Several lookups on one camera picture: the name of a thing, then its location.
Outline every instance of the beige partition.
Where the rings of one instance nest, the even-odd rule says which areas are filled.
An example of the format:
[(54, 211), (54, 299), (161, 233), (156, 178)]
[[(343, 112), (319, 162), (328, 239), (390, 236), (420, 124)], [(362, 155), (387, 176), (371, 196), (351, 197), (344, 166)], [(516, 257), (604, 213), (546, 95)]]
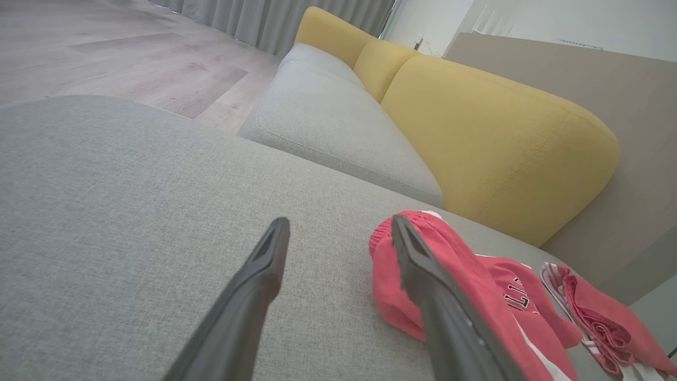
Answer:
[(544, 250), (626, 304), (677, 273), (677, 63), (468, 33), (446, 58), (580, 104), (618, 137), (614, 177)]

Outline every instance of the gray curtain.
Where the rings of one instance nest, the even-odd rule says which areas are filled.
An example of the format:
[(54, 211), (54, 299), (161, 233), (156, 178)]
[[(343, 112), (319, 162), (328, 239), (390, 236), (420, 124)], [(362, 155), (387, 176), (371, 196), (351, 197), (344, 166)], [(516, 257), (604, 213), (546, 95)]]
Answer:
[(277, 56), (284, 56), (314, 5), (378, 36), (394, 0), (151, 0)]

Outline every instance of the folded clothing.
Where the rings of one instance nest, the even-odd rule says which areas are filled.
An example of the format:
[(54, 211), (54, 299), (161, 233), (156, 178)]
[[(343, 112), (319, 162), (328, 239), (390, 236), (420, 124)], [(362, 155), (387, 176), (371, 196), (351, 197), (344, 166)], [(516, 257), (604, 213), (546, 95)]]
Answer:
[(624, 374), (629, 365), (641, 363), (664, 376), (677, 376), (677, 365), (628, 307), (566, 266), (545, 263), (540, 275), (569, 318), (581, 326), (583, 343), (607, 372)]
[[(475, 255), (449, 224), (430, 213), (400, 214), (412, 222), (530, 380), (577, 380), (565, 348), (576, 346), (581, 332), (559, 316), (531, 268), (508, 258)], [(401, 288), (391, 223), (385, 220), (369, 241), (372, 293), (386, 321), (425, 340), (420, 311)]]

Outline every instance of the yellow sofa back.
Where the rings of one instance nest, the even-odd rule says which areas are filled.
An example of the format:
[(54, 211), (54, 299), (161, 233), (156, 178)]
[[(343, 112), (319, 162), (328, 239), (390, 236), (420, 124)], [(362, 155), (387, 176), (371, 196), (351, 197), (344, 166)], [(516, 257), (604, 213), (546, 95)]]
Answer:
[(449, 212), (535, 246), (600, 193), (619, 159), (615, 136), (582, 107), (440, 58), (408, 60), (381, 106)]

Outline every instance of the sofa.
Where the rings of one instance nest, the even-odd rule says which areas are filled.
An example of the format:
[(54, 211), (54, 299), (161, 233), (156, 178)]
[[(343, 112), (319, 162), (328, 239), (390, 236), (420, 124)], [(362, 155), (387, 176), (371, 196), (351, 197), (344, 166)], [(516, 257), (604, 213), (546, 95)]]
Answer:
[(239, 134), (534, 246), (600, 193), (620, 152), (572, 102), (316, 7)]

